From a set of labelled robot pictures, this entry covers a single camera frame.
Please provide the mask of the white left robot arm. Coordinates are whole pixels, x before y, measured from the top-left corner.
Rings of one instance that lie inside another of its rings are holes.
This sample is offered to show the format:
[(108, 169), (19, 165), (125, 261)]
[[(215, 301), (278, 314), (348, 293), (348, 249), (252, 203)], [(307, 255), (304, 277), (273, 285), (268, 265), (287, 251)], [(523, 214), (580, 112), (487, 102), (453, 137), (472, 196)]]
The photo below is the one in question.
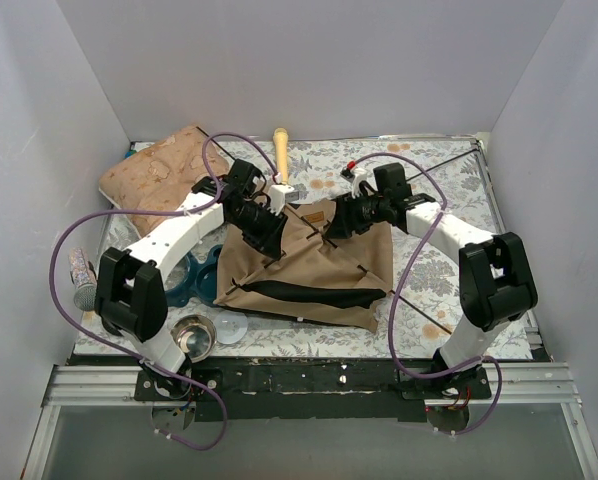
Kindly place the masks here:
[(273, 184), (269, 200), (255, 200), (261, 172), (238, 160), (228, 174), (204, 177), (177, 209), (177, 215), (121, 251), (106, 250), (99, 263), (94, 311), (128, 339), (144, 361), (162, 369), (157, 387), (172, 400), (184, 398), (192, 386), (182, 369), (185, 353), (166, 327), (168, 305), (163, 282), (173, 268), (205, 235), (224, 223), (236, 226), (245, 243), (258, 253), (278, 260), (288, 217), (283, 212), (295, 190)]

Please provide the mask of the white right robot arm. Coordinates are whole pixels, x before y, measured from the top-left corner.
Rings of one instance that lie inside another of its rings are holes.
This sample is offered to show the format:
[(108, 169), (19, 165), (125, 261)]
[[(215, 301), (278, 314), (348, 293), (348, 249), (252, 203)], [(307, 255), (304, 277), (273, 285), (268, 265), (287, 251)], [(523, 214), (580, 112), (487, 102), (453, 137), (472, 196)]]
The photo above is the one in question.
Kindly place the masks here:
[(373, 171), (350, 162), (341, 174), (351, 190), (336, 197), (327, 238), (348, 239), (388, 223), (458, 266), (462, 317), (435, 352), (430, 372), (396, 365), (411, 378), (431, 382), (443, 397), (458, 395), (468, 384), (466, 370), (481, 364), (496, 337), (538, 302), (521, 238), (512, 232), (490, 233), (450, 214), (443, 193), (436, 197), (413, 193), (397, 162)]

